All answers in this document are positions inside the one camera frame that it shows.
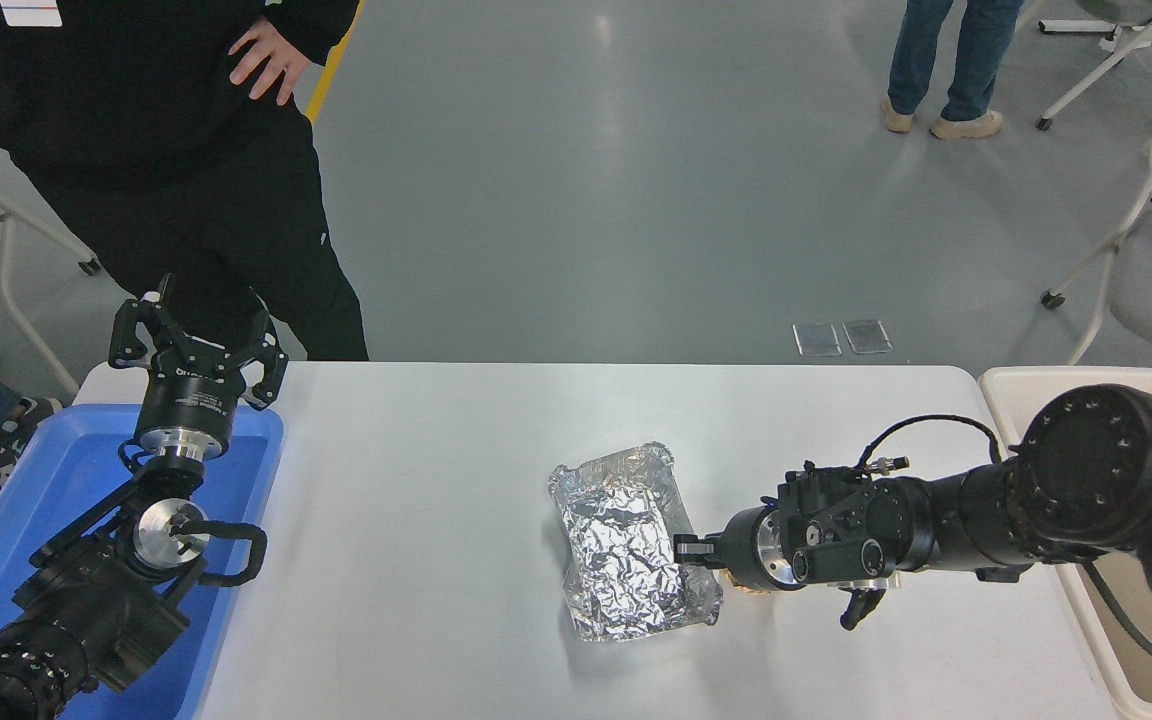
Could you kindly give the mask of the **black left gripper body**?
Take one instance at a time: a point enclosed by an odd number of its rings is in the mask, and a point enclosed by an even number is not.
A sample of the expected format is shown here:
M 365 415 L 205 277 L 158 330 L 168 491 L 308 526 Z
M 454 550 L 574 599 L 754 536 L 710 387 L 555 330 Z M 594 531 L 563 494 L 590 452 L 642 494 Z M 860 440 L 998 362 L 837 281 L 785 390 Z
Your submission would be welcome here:
M 243 381 L 217 344 L 174 346 L 157 351 L 147 366 L 147 391 L 134 437 L 187 429 L 215 441 L 230 438 Z

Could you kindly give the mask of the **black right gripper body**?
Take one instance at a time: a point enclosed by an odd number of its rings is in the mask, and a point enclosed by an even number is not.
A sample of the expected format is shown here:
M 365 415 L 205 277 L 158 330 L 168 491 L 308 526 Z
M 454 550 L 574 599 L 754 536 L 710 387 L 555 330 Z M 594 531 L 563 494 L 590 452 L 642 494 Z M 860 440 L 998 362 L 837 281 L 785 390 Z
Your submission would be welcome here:
M 768 507 L 737 511 L 723 526 L 721 537 L 723 569 L 730 575 L 732 584 L 736 588 L 744 588 L 746 591 L 772 591 L 772 582 L 761 564 L 758 544 L 761 521 L 770 511 Z

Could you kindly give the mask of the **person's hand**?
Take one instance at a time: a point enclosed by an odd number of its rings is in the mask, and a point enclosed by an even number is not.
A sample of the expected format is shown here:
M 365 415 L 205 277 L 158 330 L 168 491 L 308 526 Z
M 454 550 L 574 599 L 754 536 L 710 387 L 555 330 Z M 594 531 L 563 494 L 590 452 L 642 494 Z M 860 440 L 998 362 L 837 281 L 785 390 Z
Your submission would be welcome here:
M 294 88 L 311 65 L 310 58 L 264 17 L 238 36 L 229 55 L 237 58 L 228 76 L 232 85 L 247 88 L 248 99 L 253 101 L 271 94 L 279 106 L 291 103 Z

